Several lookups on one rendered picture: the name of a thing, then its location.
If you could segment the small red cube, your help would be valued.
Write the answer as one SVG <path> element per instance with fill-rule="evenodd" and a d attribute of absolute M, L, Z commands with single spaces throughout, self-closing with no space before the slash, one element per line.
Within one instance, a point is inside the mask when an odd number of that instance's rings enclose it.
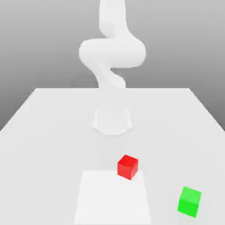
<path fill-rule="evenodd" d="M 131 180 L 138 171 L 138 159 L 124 155 L 117 163 L 117 174 Z"/>

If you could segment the small green cube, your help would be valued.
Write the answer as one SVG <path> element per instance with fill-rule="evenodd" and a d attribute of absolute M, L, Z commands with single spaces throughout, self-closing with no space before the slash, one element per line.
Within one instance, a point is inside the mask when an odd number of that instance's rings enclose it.
<path fill-rule="evenodd" d="M 184 186 L 178 202 L 178 212 L 196 218 L 201 192 Z"/>

